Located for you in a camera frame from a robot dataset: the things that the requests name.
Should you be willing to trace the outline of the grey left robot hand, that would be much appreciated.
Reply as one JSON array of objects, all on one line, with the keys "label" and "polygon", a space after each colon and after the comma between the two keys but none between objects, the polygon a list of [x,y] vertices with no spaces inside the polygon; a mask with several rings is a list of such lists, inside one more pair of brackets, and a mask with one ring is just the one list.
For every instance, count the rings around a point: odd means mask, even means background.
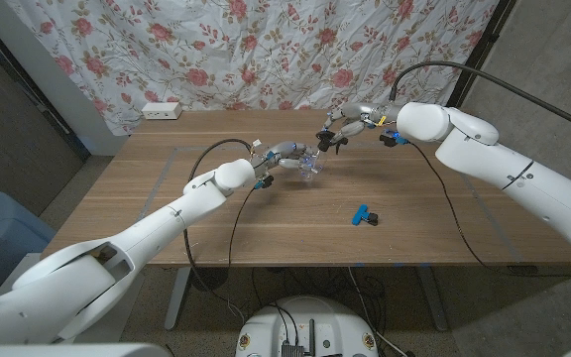
[{"label": "grey left robot hand", "polygon": [[304,175],[316,175],[322,170],[320,151],[316,147],[293,141],[267,147],[251,159],[251,164],[257,178],[275,167],[298,170]]}]

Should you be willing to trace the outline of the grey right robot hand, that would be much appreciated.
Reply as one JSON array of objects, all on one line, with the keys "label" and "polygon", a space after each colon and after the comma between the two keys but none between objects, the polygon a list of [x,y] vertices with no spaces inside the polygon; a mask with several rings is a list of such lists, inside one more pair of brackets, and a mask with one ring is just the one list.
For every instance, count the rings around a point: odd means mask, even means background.
[{"label": "grey right robot hand", "polygon": [[360,134],[369,127],[394,126],[402,105],[346,103],[332,109],[317,133],[318,139],[332,146]]}]

